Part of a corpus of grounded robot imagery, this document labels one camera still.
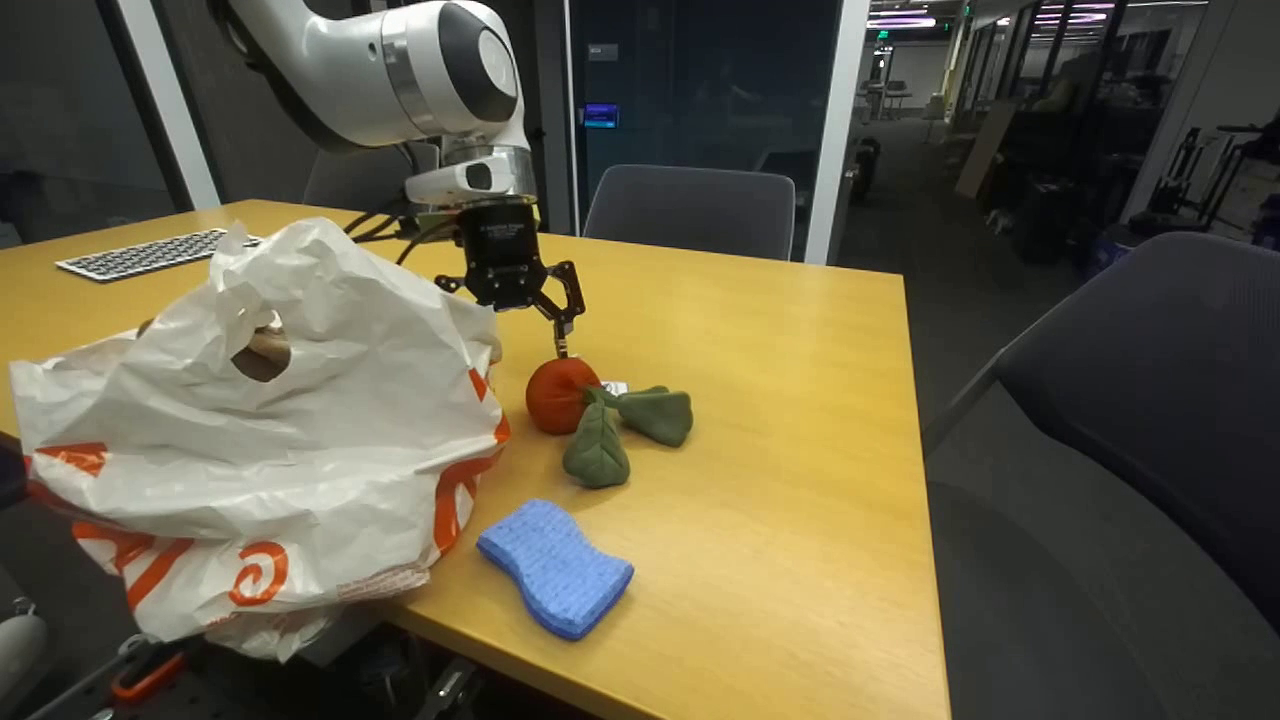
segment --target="floor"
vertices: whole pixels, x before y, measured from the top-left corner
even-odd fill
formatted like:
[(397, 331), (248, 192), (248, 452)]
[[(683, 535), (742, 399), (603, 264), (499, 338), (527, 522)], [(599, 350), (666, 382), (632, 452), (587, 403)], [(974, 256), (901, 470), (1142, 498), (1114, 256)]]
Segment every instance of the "floor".
[[(908, 277), (920, 409), (945, 399), (1080, 277), (1028, 270), (949, 180), (961, 157), (925, 121), (870, 128), (875, 183), (834, 264)], [(926, 457), (953, 707), (973, 720), (1280, 717), (1280, 643), (1230, 585), (1095, 474), (993, 396)], [(18, 585), (53, 619), (53, 696), (126, 638), (109, 575), (56, 516), (0, 514), (0, 601)], [(143, 717), (375, 717), (359, 677), (224, 674), (174, 685)], [(478, 717), (574, 717), (493, 680)]]

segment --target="plastic bag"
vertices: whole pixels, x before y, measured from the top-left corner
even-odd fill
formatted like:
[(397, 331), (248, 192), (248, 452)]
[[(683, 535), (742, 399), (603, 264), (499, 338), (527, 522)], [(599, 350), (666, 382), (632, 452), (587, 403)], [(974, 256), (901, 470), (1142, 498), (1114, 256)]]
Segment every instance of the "plastic bag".
[(140, 338), (13, 385), (32, 487), (74, 514), (137, 626), (285, 660), (459, 535), (503, 443), (493, 351), (493, 312), (299, 220), (224, 244)]

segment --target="wooden table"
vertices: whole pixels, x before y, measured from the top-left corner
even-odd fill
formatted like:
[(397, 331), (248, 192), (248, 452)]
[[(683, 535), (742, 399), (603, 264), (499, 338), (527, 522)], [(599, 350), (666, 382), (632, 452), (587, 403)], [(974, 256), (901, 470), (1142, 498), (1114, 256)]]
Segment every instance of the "wooden table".
[[(224, 220), (271, 232), (320, 211), (231, 204), (0, 251), (0, 362), (133, 329), (203, 281), (191, 264), (101, 287), (56, 272), (61, 256)], [(484, 478), (463, 544), (393, 617), (599, 717), (949, 717), (904, 281), (573, 235), (542, 235), (542, 262), (580, 264), (587, 318), (573, 351), (607, 382), (692, 391), (692, 443), (625, 436), (632, 482), (574, 487), (558, 474), (563, 440), (525, 416), (550, 331), (535, 312), (503, 312), (495, 391), (516, 443)], [(459, 251), (419, 250), (413, 270), (459, 272)], [(15, 429), (8, 385), (0, 429)], [(637, 563), (627, 596), (580, 643), (541, 632), (477, 554), (478, 529), (530, 498)]]

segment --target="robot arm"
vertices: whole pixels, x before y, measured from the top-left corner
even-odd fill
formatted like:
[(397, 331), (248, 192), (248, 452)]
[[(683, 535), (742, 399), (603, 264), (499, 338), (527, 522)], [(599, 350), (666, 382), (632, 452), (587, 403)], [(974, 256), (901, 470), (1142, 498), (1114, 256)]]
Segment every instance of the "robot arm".
[(445, 164), (403, 180), (415, 207), (530, 202), (521, 69), (503, 19), (426, 0), (327, 19), (306, 0), (218, 0), (231, 39), (322, 146), (439, 142)]

